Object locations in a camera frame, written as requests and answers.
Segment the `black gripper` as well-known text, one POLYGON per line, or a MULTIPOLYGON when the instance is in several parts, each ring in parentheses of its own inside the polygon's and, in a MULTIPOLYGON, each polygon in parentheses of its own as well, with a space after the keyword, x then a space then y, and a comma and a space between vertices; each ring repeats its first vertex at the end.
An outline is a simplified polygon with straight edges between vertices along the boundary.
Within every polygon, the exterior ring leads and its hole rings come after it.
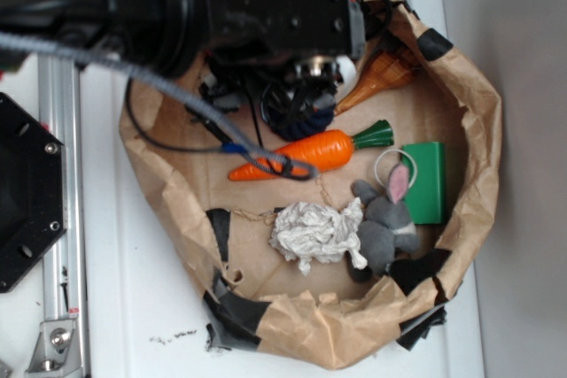
POLYGON ((355 0, 206 0, 205 48, 223 66, 250 66, 286 85, 339 80, 339 57, 365 51, 355 0))

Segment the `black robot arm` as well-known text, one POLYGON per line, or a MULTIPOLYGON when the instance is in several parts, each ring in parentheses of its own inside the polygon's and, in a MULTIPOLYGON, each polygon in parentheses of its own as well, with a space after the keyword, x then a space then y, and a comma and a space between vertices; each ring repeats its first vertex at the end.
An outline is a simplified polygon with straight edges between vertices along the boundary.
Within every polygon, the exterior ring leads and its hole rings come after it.
POLYGON ((294 81, 316 58, 359 58, 365 43, 354 0, 1 0, 1 28, 109 50, 167 77, 206 52, 294 81))

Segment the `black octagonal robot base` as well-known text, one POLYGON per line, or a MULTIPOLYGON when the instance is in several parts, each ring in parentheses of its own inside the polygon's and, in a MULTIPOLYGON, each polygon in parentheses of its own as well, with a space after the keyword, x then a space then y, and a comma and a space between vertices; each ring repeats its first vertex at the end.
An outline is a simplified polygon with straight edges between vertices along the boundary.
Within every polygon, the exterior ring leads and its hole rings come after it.
POLYGON ((66 231, 63 144, 1 95, 1 292, 12 291, 66 231))

